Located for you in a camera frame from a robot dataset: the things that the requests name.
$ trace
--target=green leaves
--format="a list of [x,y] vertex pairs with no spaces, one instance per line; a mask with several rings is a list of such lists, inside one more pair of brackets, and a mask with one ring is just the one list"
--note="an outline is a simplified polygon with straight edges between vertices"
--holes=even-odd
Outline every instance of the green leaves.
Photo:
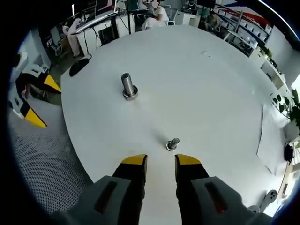
[[282,113],[284,111],[285,107],[282,104],[279,104],[279,111]]
[[285,97],[285,103],[286,103],[287,106],[290,105],[290,100],[287,97]]
[[298,93],[296,90],[292,90],[292,95],[294,97],[294,102],[297,104],[299,103]]

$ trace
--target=potted plant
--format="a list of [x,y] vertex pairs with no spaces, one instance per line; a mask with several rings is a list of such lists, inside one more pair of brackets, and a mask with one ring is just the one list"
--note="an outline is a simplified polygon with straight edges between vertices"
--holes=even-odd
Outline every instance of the potted plant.
[[269,59],[272,58],[272,53],[271,53],[270,49],[267,48],[266,46],[261,46],[260,47],[260,53],[263,54],[263,55],[268,56]]
[[284,127],[286,141],[290,142],[300,135],[300,103],[298,93],[292,90],[292,98],[277,97],[272,100],[273,105],[286,117],[290,122]]

